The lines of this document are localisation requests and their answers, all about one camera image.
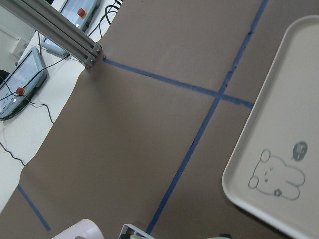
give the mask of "blue tape line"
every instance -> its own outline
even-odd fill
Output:
[[[206,115],[201,127],[199,128],[199,131],[196,134],[194,142],[192,143],[191,147],[189,148],[189,150],[188,150],[183,162],[181,163],[178,171],[175,174],[175,177],[173,178],[168,190],[166,191],[162,201],[160,202],[160,205],[159,205],[158,209],[156,210],[156,212],[155,212],[150,224],[148,225],[148,227],[146,229],[146,233],[150,234],[151,231],[153,230],[156,222],[158,221],[158,219],[159,219],[164,207],[166,206],[170,196],[172,195],[172,193],[174,191],[174,188],[176,187],[176,185],[177,185],[179,179],[181,178],[181,176],[182,176],[182,174],[183,174],[183,172],[184,172],[184,170],[185,170],[190,158],[192,157],[192,155],[193,155],[193,153],[194,153],[194,151],[195,151],[195,149],[196,149],[196,147],[197,147],[202,135],[204,134],[205,129],[207,128],[208,123],[209,123],[210,119],[212,118],[212,116],[213,116],[213,114],[214,114],[214,112],[215,112],[215,110],[217,108],[217,105],[218,105],[219,101],[220,101],[220,99],[216,98],[214,100],[213,104],[211,105],[211,107],[210,107],[210,109],[209,109],[209,111],[208,111],[208,113],[207,113],[207,115]]]
[[[213,91],[213,90],[209,90],[209,89],[206,89],[206,88],[203,88],[203,87],[200,87],[200,86],[195,86],[195,85],[192,85],[192,84],[180,82],[180,81],[168,78],[168,77],[156,75],[156,74],[153,74],[153,73],[150,73],[150,72],[147,72],[147,71],[143,71],[143,70],[131,67],[131,66],[123,65],[121,63],[118,63],[118,62],[112,61],[110,59],[107,59],[106,57],[103,58],[103,61],[108,63],[108,64],[110,64],[110,65],[112,65],[112,66],[115,66],[115,67],[118,67],[118,68],[121,68],[121,69],[124,69],[124,70],[127,70],[127,71],[131,71],[131,72],[143,75],[143,76],[148,76],[148,77],[151,77],[153,79],[160,80],[160,81],[163,81],[163,82],[166,82],[166,83],[169,83],[169,84],[173,84],[173,85],[176,85],[176,86],[180,86],[180,87],[184,87],[184,88],[187,88],[187,89],[191,89],[193,91],[201,92],[201,93],[206,94],[206,95],[214,96],[215,98],[221,98],[223,100],[231,101],[231,102],[236,103],[236,104],[244,105],[244,106],[246,106],[248,108],[252,108],[253,105],[254,105],[254,103],[252,103],[252,102],[245,101],[245,100],[233,97],[233,96],[228,96],[228,95],[221,94],[219,92],[216,92],[216,91]]]
[[[258,10],[258,12],[257,12],[257,14],[256,14],[251,26],[250,26],[250,30],[247,33],[243,43],[240,46],[240,49],[239,49],[239,51],[238,51],[238,53],[237,53],[237,55],[235,57],[235,60],[233,61],[232,66],[231,66],[231,70],[227,73],[226,78],[225,78],[225,80],[223,82],[223,85],[222,85],[222,87],[219,90],[219,93],[224,93],[225,92],[225,90],[226,90],[226,88],[227,88],[227,86],[228,86],[228,84],[229,84],[229,82],[230,82],[230,80],[231,80],[236,68],[237,68],[237,65],[239,64],[242,56],[244,55],[245,49],[246,49],[246,47],[247,47],[247,45],[248,45],[248,43],[250,41],[251,36],[253,35],[253,33],[254,33],[254,31],[255,31],[255,29],[257,27],[257,24],[258,24],[258,22],[259,22],[259,20],[260,20],[260,18],[262,16],[266,6],[267,6],[267,3],[268,3],[268,0],[263,0],[263,2],[261,3],[261,5],[259,7],[259,10]]]
[[[242,43],[242,45],[240,47],[240,50],[239,50],[239,52],[237,53],[237,55],[235,57],[235,60],[234,60],[234,62],[232,64],[231,71],[229,71],[227,73],[226,78],[224,79],[223,85],[221,86],[220,90],[218,91],[220,96],[224,96],[223,93],[225,92],[225,90],[227,88],[227,85],[230,82],[230,80],[231,80],[231,78],[232,78],[232,76],[233,76],[233,74],[234,74],[234,72],[236,70],[236,67],[237,67],[238,63],[239,63],[239,61],[241,60],[241,58],[242,58],[242,56],[244,54],[246,46],[249,43],[249,40],[250,40],[250,38],[251,38],[251,36],[252,36],[252,34],[253,34],[257,24],[258,24],[258,22],[259,22],[259,20],[261,18],[262,13],[264,12],[264,10],[266,8],[267,3],[268,3],[268,0],[263,0],[261,6],[260,6],[260,8],[259,8],[259,10],[258,10],[258,12],[257,12],[257,14],[255,16],[255,19],[254,19],[254,21],[253,21],[253,23],[251,25],[250,31],[246,35],[246,37],[245,37],[245,39],[244,39],[244,41],[243,41],[243,43]],[[159,219],[159,217],[160,217],[165,205],[167,204],[170,196],[172,195],[173,190],[176,187],[181,175],[183,174],[183,172],[184,172],[184,170],[185,170],[185,168],[186,168],[186,166],[187,166],[187,164],[188,164],[188,162],[189,162],[194,150],[196,149],[197,144],[198,144],[202,134],[204,133],[204,131],[205,131],[210,119],[212,118],[213,113],[215,112],[215,109],[216,109],[218,103],[219,103],[219,98],[216,98],[214,100],[214,102],[213,102],[213,104],[212,104],[212,106],[211,106],[211,108],[210,108],[210,110],[209,110],[209,112],[208,112],[208,114],[207,114],[202,126],[200,127],[200,130],[198,131],[198,133],[196,135],[194,143],[192,144],[192,146],[188,150],[185,159],[183,160],[183,162],[182,162],[180,168],[178,169],[173,181],[171,182],[167,192],[165,193],[165,195],[164,195],[164,197],[163,197],[158,209],[156,210],[156,212],[155,212],[150,224],[148,225],[148,227],[146,229],[146,232],[148,234],[151,234],[151,232],[152,232],[156,222],[158,221],[158,219]]]
[[[25,193],[25,191],[22,189],[22,187],[20,186],[20,184],[18,185],[18,190],[21,192],[21,194],[24,196],[24,198],[26,199],[26,201],[29,203],[29,205],[31,206],[31,208],[33,209],[33,211],[35,212],[35,214],[38,216],[38,218],[40,219],[40,221],[42,222],[42,224],[44,225],[44,227],[46,228],[47,231],[51,230],[51,227],[49,225],[49,223],[44,219],[44,217],[42,216],[42,214],[40,213],[40,211],[38,210],[38,208],[36,208],[35,204],[31,201],[31,199],[28,197],[28,195]]]

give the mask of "white plastic object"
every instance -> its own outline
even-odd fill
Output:
[[[89,219],[82,219],[52,239],[104,239],[99,227]]]
[[[319,16],[308,16],[287,29],[222,179],[234,204],[299,239],[319,238],[318,89]]]
[[[133,235],[136,235],[138,234],[139,236],[143,236],[145,237],[146,239],[155,239],[154,237],[152,237],[151,235],[147,234],[146,232],[144,232],[143,230],[139,229],[138,227],[132,225],[132,224],[124,224],[122,226],[122,230],[120,232],[120,235],[119,235],[119,238],[120,239],[120,236],[122,234],[125,234],[127,232],[128,229],[131,229],[134,231]]]

